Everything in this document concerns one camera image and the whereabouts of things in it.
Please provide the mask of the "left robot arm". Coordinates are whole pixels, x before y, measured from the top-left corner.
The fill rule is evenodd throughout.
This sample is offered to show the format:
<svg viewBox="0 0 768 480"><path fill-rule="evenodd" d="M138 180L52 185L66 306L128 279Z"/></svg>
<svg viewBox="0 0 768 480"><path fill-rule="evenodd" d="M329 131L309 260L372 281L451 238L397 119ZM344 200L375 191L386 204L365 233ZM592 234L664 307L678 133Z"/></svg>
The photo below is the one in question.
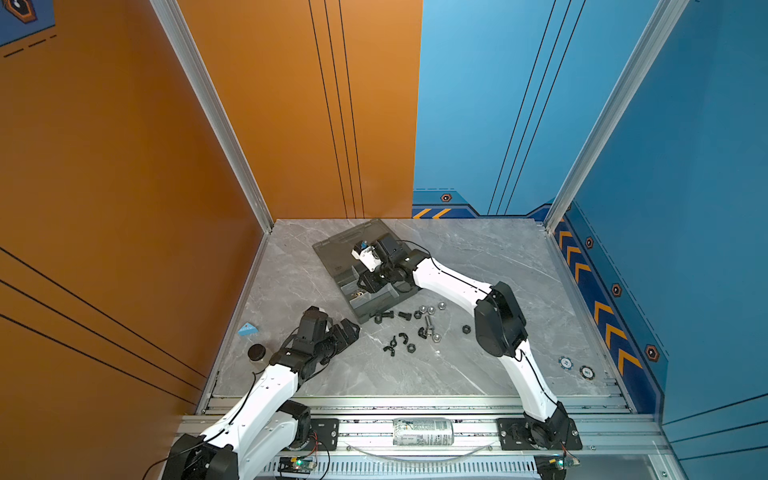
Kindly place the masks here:
<svg viewBox="0 0 768 480"><path fill-rule="evenodd" d="M200 434L181 435L144 477L161 466L163 479L256 478L279 452L308 441L311 410L293 397L359 338L357 323L307 308L234 407Z"/></svg>

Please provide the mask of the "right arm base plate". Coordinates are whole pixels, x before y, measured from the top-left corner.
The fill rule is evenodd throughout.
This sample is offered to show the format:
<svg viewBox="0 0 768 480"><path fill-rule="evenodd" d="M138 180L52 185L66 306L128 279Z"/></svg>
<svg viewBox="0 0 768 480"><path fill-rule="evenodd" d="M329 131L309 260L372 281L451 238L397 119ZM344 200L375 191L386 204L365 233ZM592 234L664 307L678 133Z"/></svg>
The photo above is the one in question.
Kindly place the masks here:
<svg viewBox="0 0 768 480"><path fill-rule="evenodd" d="M496 427L501 448L505 451L583 449L576 424L568 417L558 424L524 418L499 418Z"/></svg>

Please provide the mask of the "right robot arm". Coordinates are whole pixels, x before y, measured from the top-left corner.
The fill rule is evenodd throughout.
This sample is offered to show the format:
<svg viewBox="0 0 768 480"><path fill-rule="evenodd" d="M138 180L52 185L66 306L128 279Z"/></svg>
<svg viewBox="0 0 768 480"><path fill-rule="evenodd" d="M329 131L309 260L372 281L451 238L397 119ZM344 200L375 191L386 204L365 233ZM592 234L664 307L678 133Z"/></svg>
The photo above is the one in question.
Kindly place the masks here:
<svg viewBox="0 0 768 480"><path fill-rule="evenodd" d="M434 259L432 254L391 234L372 243L360 241L352 256L363 271L358 284L373 294L386 285L406 283L433 291L474 316L477 343L500 359L520 396L527 441L535 448L563 447L571 433L570 417L548 386L532 353L526 319L511 289L474 280Z"/></svg>

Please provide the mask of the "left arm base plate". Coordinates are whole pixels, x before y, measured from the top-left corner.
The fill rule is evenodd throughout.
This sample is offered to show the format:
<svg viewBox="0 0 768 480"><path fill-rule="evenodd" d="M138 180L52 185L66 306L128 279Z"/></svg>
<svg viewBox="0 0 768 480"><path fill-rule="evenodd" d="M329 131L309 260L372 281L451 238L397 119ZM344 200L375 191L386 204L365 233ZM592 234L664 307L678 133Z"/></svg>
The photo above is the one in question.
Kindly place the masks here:
<svg viewBox="0 0 768 480"><path fill-rule="evenodd" d="M294 440L289 450L312 450L317 443L325 449L335 451L339 439L340 420L338 418L312 418L300 420Z"/></svg>

